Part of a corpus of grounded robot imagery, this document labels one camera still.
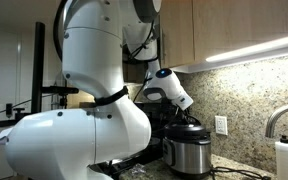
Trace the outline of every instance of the soap bottle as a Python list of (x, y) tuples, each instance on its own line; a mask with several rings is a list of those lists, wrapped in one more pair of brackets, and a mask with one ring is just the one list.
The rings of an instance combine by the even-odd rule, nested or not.
[(275, 142), (275, 150), (277, 179), (288, 180), (288, 139), (285, 135)]

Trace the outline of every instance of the granite countertop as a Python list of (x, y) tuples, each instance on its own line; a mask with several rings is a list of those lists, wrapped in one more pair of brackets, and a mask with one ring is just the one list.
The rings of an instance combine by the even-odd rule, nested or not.
[[(238, 163), (233, 160), (229, 160), (217, 155), (212, 154), (212, 164), (214, 167), (221, 166), (221, 167), (227, 167), (231, 169), (240, 169), (240, 170), (248, 170), (255, 173), (260, 174), (261, 176), (269, 176), (272, 178), (272, 180), (276, 179), (276, 175), (245, 165)], [(162, 161), (162, 159), (153, 161), (151, 163), (148, 163), (144, 166), (145, 173), (138, 173), (138, 174), (132, 174), (131, 170), (126, 171), (125, 173), (120, 175), (120, 180), (159, 180), (159, 179), (168, 179), (168, 180), (182, 180), (184, 178), (180, 178), (175, 176), (170, 169), (167, 167), (167, 165)], [(246, 176), (243, 176), (239, 173), (216, 173), (215, 174), (216, 180), (237, 180), (237, 179), (243, 179), (247, 180), (250, 179)], [(204, 180), (212, 180), (211, 176), (206, 177)]]

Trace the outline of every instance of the granite backsplash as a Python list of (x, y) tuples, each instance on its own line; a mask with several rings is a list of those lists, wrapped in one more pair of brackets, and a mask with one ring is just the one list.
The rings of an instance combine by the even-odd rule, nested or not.
[[(288, 56), (177, 75), (194, 100), (191, 114), (211, 131), (213, 154), (276, 173), (274, 143), (288, 136), (288, 112), (274, 138), (264, 133), (269, 116), (288, 104)], [(139, 87), (129, 89), (133, 99)], [(215, 115), (227, 116), (228, 136), (215, 133)]]

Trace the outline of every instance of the stainless steel rice cooker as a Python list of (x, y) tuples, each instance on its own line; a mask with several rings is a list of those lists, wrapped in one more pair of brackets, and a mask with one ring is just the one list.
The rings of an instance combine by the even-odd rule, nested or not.
[(200, 123), (166, 125), (163, 158), (174, 172), (208, 175), (211, 170), (210, 133)]

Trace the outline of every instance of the white robot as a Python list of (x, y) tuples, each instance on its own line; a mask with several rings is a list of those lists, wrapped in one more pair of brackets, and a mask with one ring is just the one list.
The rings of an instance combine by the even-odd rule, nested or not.
[[(111, 179), (88, 166), (146, 148), (151, 126), (125, 95), (122, 42), (125, 39), (130, 52), (141, 49), (134, 56), (138, 60), (157, 59), (150, 32), (160, 6), (161, 0), (67, 2), (63, 74), (70, 84), (93, 95), (98, 106), (26, 116), (1, 132), (0, 144), (14, 171), (34, 180)], [(147, 78), (147, 98), (168, 98), (183, 110), (193, 103), (175, 73), (160, 70), (158, 61), (149, 62)]]

